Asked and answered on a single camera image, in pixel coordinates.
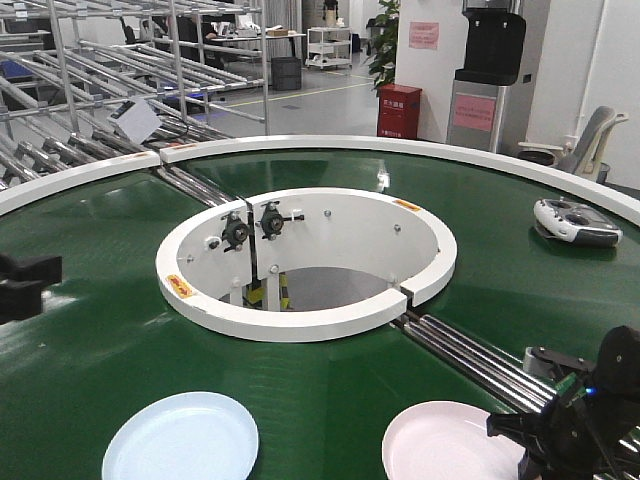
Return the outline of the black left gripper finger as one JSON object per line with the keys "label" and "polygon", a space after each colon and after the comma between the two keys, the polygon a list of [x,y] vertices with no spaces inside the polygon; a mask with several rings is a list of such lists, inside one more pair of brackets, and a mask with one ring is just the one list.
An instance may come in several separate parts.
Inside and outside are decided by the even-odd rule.
{"label": "black left gripper finger", "polygon": [[1,254],[1,323],[26,320],[43,311],[43,290],[62,281],[62,257],[17,259]]}

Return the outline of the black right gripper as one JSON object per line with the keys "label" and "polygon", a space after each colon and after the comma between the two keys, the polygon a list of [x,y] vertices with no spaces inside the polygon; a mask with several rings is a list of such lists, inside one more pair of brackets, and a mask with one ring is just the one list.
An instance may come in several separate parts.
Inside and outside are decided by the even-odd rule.
{"label": "black right gripper", "polygon": [[556,384],[543,415],[491,413],[486,420],[489,437],[503,435],[527,450],[543,450],[543,479],[637,479],[639,449],[621,440],[638,425],[637,385],[597,385],[576,373]]}

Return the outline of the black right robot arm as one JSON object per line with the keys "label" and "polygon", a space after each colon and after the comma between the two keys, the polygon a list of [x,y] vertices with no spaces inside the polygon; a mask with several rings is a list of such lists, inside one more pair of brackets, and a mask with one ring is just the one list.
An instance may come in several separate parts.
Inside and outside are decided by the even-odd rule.
{"label": "black right robot arm", "polygon": [[620,440],[639,425],[639,331],[611,329],[595,363],[542,346],[526,351],[525,370],[548,377],[556,393],[539,413],[491,414],[489,436],[525,448],[520,479],[639,475],[639,454]]}

